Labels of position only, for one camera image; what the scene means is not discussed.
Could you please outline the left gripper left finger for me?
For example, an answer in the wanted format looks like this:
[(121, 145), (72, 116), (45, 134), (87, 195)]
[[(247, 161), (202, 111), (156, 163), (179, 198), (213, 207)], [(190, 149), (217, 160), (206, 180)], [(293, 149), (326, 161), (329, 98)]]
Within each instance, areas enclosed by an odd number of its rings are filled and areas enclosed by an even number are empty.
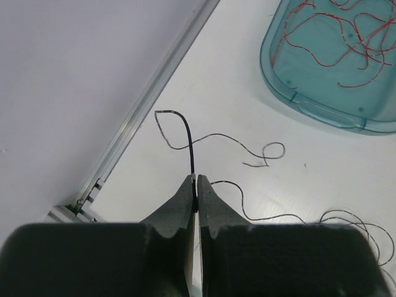
[(192, 178), (139, 223), (34, 223), (1, 248), (2, 296), (189, 296)]

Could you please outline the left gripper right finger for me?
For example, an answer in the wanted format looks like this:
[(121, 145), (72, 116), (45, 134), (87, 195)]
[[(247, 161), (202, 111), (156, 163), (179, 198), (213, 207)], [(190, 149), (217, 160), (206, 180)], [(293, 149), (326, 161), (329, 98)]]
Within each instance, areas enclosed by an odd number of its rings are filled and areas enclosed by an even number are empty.
[(390, 296), (368, 241), (341, 224), (255, 225), (197, 179), (204, 296)]

